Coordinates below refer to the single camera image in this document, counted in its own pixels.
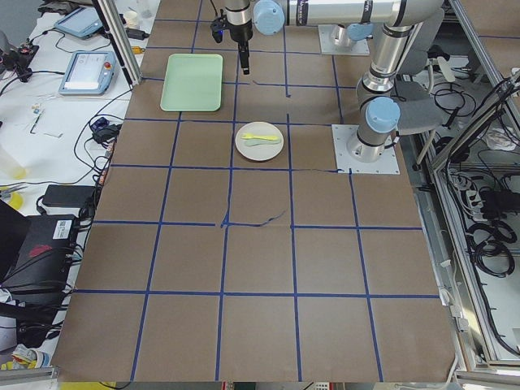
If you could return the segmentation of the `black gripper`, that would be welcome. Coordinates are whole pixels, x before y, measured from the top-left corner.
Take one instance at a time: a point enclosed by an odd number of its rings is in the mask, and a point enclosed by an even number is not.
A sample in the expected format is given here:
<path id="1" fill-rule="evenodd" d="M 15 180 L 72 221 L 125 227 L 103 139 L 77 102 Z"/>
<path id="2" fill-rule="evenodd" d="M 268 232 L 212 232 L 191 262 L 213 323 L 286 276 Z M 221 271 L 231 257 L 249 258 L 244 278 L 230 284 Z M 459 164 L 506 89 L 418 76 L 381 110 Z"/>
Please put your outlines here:
<path id="1" fill-rule="evenodd" d="M 238 44 L 238 52 L 240 59 L 240 67 L 244 75 L 250 73 L 249 66 L 249 43 L 248 41 L 253 37 L 253 25 L 242 24 L 234 25 L 230 27 L 230 35 L 234 42 L 240 42 Z"/>

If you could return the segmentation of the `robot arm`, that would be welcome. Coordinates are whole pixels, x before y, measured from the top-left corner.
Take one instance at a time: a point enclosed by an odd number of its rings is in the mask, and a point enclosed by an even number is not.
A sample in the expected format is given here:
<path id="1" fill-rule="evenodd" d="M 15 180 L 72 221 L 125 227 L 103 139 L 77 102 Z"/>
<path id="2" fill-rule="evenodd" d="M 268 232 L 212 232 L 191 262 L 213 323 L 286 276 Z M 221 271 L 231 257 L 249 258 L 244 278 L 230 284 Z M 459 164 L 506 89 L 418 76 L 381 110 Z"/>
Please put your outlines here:
<path id="1" fill-rule="evenodd" d="M 285 25 L 382 24 L 382 41 L 372 55 L 363 83 L 386 91 L 410 45 L 414 26 L 441 8 L 441 1 L 226 1 L 211 24 L 215 41 L 228 30 L 237 43 L 240 65 L 249 74 L 249 40 L 253 30 L 273 35 Z"/>
<path id="2" fill-rule="evenodd" d="M 347 142 L 348 152 L 361 163 L 376 162 L 397 127 L 401 111 L 390 92 L 412 30 L 382 24 L 375 37 L 370 68 L 357 85 L 360 124 Z"/>

